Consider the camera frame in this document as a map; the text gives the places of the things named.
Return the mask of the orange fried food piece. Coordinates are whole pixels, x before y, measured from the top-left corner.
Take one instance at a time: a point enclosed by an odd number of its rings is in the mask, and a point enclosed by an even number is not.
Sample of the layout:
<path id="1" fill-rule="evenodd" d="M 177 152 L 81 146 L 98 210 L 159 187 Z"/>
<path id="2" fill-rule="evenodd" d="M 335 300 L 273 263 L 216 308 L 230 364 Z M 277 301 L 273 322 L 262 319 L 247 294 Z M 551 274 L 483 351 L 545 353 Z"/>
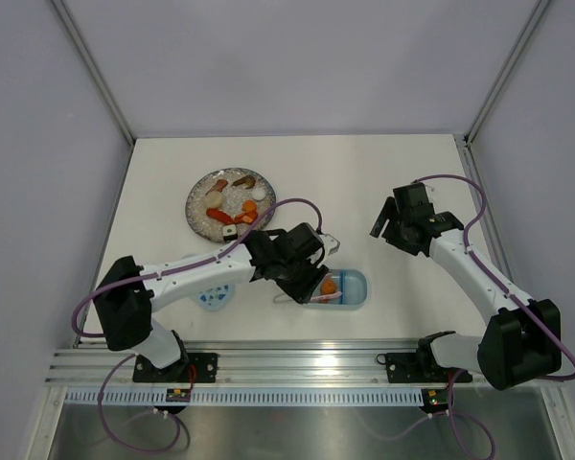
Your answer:
<path id="1" fill-rule="evenodd" d="M 322 285 L 321 285 L 321 289 L 320 289 L 320 293 L 322 295 L 330 295 L 330 294 L 334 294 L 338 291 L 338 287 L 336 282 L 332 279 L 329 278 L 327 280 L 325 280 Z"/>

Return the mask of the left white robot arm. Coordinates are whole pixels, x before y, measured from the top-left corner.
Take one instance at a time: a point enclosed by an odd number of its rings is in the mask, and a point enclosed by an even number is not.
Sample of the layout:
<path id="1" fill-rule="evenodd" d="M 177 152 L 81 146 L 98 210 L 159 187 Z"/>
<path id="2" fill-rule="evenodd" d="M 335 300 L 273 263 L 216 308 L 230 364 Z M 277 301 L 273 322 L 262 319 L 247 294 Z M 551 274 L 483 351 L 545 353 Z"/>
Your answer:
<path id="1" fill-rule="evenodd" d="M 307 304 L 340 246 L 330 234 L 300 223 L 293 229 L 248 230 L 220 249 L 172 263 L 138 265 L 130 256 L 105 274 L 93 303 L 112 352 L 144 357 L 164 380 L 180 380 L 190 362 L 178 333 L 154 314 L 184 298 L 225 285 L 274 282 L 298 304 Z"/>

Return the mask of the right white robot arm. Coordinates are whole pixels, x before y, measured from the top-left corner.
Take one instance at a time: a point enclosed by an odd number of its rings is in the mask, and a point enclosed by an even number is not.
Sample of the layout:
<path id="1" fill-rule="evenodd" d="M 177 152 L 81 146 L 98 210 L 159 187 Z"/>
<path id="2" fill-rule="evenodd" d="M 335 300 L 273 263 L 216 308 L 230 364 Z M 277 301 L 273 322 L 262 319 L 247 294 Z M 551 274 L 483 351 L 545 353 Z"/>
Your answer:
<path id="1" fill-rule="evenodd" d="M 397 188 L 385 200 L 371 236 L 431 259 L 466 293 L 485 323 L 480 336 L 446 331 L 422 337 L 405 360 L 388 356 L 387 370 L 439 381 L 462 369 L 482 375 L 497 390 L 559 371 L 558 307 L 511 283 L 471 244 L 469 231 L 454 214 L 435 211 L 421 182 Z"/>

